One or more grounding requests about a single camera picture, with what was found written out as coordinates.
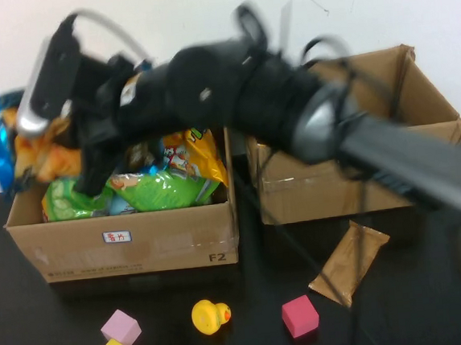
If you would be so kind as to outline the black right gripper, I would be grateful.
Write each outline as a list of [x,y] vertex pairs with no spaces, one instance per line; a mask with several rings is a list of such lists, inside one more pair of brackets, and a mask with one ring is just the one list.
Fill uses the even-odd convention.
[[81,56],[72,91],[72,136],[81,150],[80,175],[74,191],[88,197],[102,192],[113,172],[110,153],[116,154],[125,146],[117,123],[121,93],[127,83],[152,66],[148,59],[136,63],[121,54],[105,62]]

